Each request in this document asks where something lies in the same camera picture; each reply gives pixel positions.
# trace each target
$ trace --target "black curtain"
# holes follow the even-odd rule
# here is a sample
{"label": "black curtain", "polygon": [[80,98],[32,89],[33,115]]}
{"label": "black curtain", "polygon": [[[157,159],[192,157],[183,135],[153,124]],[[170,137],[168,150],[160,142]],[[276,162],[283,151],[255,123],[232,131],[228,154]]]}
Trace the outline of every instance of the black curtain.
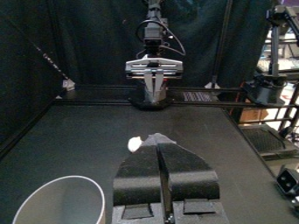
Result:
{"label": "black curtain", "polygon": [[[243,80],[252,79],[272,3],[233,1],[217,73],[221,87],[237,87]],[[211,82],[225,5],[221,0],[165,1],[162,16],[187,51],[184,58],[164,55],[184,63],[183,79],[170,83],[175,86],[203,87]],[[72,79],[80,84],[132,84],[124,69],[125,62],[142,50],[134,37],[146,14],[142,1],[60,0],[54,7]]]}
{"label": "black curtain", "polygon": [[57,61],[46,5],[0,1],[0,152],[61,92],[61,77],[26,40]]}

